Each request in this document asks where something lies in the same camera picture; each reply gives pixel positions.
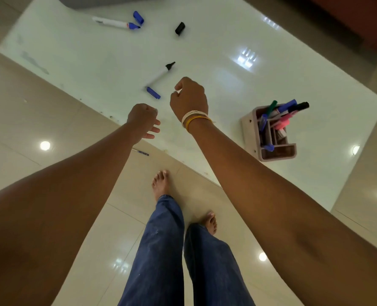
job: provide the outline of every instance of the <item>forearm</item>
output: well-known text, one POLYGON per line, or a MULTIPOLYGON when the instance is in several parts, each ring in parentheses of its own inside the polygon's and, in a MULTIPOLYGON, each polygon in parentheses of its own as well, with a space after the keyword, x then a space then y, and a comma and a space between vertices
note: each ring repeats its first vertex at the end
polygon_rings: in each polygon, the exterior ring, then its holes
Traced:
POLYGON ((138 139, 124 125, 0 191, 0 304, 53 302, 138 139))
POLYGON ((211 122, 190 133, 279 275, 305 305, 377 300, 377 249, 211 122))

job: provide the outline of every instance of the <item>blue jeans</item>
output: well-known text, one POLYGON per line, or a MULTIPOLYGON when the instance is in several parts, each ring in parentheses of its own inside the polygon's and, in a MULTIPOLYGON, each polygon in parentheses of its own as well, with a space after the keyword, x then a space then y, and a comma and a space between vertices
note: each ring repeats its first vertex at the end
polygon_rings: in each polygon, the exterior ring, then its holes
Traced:
POLYGON ((188 227, 184 241, 180 206, 171 196, 162 195, 146 225, 118 306, 183 306, 183 246, 195 306, 255 305, 230 247, 200 224, 188 227))

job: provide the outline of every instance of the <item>table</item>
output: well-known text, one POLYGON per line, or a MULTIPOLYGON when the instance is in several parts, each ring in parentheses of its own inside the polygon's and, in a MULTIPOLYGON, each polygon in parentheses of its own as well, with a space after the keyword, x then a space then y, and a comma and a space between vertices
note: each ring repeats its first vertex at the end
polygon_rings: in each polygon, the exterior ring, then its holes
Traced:
POLYGON ((169 106, 182 76, 204 85, 210 117, 241 146, 240 118, 254 107, 307 101, 311 107, 287 127, 297 157, 265 165, 327 210, 359 156, 352 147, 365 144, 377 121, 377 95, 243 0, 150 0, 82 11, 33 0, 0 52, 119 124, 136 103, 158 108, 161 133, 150 143, 215 183, 169 106), (135 32, 91 20, 133 21, 134 10, 145 18, 135 32), (186 29, 178 37, 181 21, 186 29), (156 100, 142 87, 172 61, 152 85, 156 100))

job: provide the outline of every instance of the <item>pen holder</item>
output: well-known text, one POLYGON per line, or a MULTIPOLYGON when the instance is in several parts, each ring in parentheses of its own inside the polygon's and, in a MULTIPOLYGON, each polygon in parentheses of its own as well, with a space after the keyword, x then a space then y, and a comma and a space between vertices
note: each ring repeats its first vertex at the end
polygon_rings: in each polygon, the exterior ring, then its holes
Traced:
POLYGON ((277 131, 271 128, 276 119, 268 119, 265 128, 260 133, 258 126, 263 113, 269 106, 258 106, 241 118, 242 132, 245 140, 245 150, 261 162, 292 159, 296 157, 296 144, 288 144, 288 137, 279 137, 277 131), (263 145, 272 144, 275 149, 268 151, 263 145))

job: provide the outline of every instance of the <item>foot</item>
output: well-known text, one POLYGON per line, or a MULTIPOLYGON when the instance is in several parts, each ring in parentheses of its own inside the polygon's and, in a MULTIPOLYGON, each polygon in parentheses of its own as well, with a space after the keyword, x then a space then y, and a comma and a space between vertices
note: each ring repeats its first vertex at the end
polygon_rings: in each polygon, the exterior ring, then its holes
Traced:
POLYGON ((162 195, 170 195, 170 180, 168 178, 169 172, 164 170, 156 174, 152 181, 152 189, 155 195, 156 202, 162 195))
POLYGON ((201 225, 205 226, 211 235, 216 233, 216 218, 213 212, 209 212, 203 221, 200 222, 201 225))

